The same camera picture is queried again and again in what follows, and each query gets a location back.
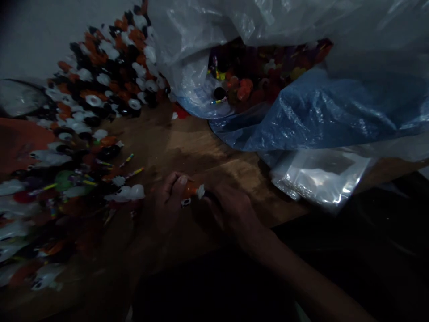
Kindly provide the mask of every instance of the toy pile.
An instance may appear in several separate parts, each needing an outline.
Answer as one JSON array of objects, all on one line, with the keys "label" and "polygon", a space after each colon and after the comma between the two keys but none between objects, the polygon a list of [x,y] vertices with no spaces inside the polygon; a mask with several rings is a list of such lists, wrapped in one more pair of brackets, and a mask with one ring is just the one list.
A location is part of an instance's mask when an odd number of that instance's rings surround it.
[{"label": "toy pile", "polygon": [[27,284],[60,289],[55,282],[70,257],[92,258],[103,227],[125,203],[142,206],[142,185],[126,182],[143,168],[111,163],[123,143],[99,127],[104,119],[138,117],[168,92],[158,73],[147,2],[114,26],[90,27],[84,42],[44,89],[48,104],[29,120],[57,138],[32,151],[37,163],[0,184],[0,287]]},{"label": "toy pile", "polygon": [[328,39],[300,46],[250,47],[237,38],[214,47],[208,73],[220,86],[212,104],[228,102],[242,112],[258,103],[274,103],[280,91],[322,62],[333,44]]}]

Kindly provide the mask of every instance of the candy stick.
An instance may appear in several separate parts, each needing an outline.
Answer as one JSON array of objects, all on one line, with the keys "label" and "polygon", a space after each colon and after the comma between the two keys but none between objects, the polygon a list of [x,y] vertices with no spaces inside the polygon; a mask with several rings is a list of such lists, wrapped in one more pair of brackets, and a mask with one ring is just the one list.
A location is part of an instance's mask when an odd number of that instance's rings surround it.
[{"label": "candy stick", "polygon": [[226,102],[227,100],[228,99],[226,97],[224,97],[221,100],[210,102],[210,104],[220,104],[220,103]]},{"label": "candy stick", "polygon": [[54,188],[55,186],[57,186],[57,183],[53,183],[53,184],[50,184],[50,185],[45,186],[43,188],[33,190],[32,192],[29,192],[28,195],[38,195],[38,194],[42,193],[45,190],[49,190],[49,189]]},{"label": "candy stick", "polygon": [[119,167],[123,168],[130,160],[134,157],[134,153],[132,153]]},{"label": "candy stick", "polygon": [[133,171],[133,172],[127,174],[125,177],[125,180],[127,180],[127,179],[131,178],[132,176],[142,172],[143,170],[144,170],[144,167],[141,167],[140,169],[137,169],[136,171]]},{"label": "candy stick", "polygon": [[113,167],[113,164],[111,164],[111,163],[104,162],[104,161],[101,161],[101,160],[98,160],[98,159],[95,159],[95,161],[96,161],[98,164],[102,164],[102,165],[106,165],[106,166]]},{"label": "candy stick", "polygon": [[88,180],[84,180],[84,181],[82,181],[82,183],[87,184],[89,186],[96,186],[97,185],[96,182],[92,182],[92,181],[88,181]]}]

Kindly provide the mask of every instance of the plastic bag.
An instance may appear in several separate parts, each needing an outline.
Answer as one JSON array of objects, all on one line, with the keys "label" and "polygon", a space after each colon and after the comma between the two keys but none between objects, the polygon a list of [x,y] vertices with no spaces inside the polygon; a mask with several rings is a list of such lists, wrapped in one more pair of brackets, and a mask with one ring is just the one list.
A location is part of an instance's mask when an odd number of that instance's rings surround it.
[{"label": "plastic bag", "polygon": [[266,120],[257,127],[250,120],[247,137],[240,134],[246,115],[212,122],[221,139],[240,138],[225,140],[234,148],[332,148],[428,130],[429,3],[161,0],[149,13],[160,71],[179,103],[206,119],[233,113],[227,103],[209,105],[215,86],[206,74],[210,48],[238,36],[249,46],[325,37],[334,43],[326,70],[312,69],[283,89]]},{"label": "plastic bag", "polygon": [[271,182],[277,188],[295,201],[302,196],[332,214],[347,202],[373,161],[330,149],[259,155],[271,164]]}]

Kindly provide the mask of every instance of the clear plastic bag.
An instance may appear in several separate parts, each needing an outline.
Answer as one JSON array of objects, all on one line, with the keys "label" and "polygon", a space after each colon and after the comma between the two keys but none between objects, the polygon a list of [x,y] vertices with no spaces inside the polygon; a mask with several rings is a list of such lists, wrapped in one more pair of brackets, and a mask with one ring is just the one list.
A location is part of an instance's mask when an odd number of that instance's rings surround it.
[{"label": "clear plastic bag", "polygon": [[284,151],[259,156],[271,164],[271,182],[297,201],[300,197],[337,214],[358,185],[372,158],[331,149]]}]

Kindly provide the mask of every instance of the finger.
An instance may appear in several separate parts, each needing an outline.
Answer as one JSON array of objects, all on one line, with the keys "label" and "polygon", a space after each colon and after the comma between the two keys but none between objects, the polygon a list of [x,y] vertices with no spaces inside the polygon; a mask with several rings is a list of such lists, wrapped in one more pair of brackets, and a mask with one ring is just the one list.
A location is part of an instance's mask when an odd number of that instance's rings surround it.
[{"label": "finger", "polygon": [[209,205],[209,208],[211,210],[211,213],[213,214],[214,219],[218,223],[219,227],[223,230],[223,217],[219,207],[216,205],[216,203],[213,200],[211,200],[208,197],[203,197],[202,200],[204,200]]},{"label": "finger", "polygon": [[171,196],[168,199],[167,203],[172,207],[181,207],[183,192],[186,188],[186,183],[188,182],[188,177],[186,175],[180,176],[174,183],[171,189]]},{"label": "finger", "polygon": [[182,175],[184,174],[181,172],[172,172],[163,180],[159,189],[159,195],[157,196],[161,202],[165,203],[168,201],[168,199],[170,198],[174,183]]}]

